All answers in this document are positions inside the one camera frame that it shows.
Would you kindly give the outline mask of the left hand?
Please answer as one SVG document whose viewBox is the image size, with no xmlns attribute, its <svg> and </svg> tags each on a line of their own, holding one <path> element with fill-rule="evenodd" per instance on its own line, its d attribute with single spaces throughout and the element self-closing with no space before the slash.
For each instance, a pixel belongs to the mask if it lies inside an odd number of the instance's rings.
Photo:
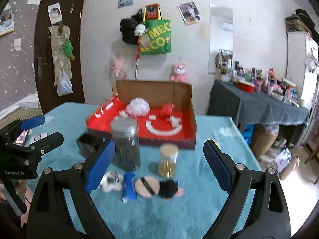
<svg viewBox="0 0 319 239">
<path fill-rule="evenodd" d="M 26 192 L 27 182 L 25 180 L 17 180 L 15 193 L 23 203 L 24 208 L 24 210 L 19 210 L 4 182 L 1 181 L 1 221 L 4 221 L 9 228 L 21 228 L 21 216 L 27 213 L 27 205 L 24 198 Z"/>
</svg>

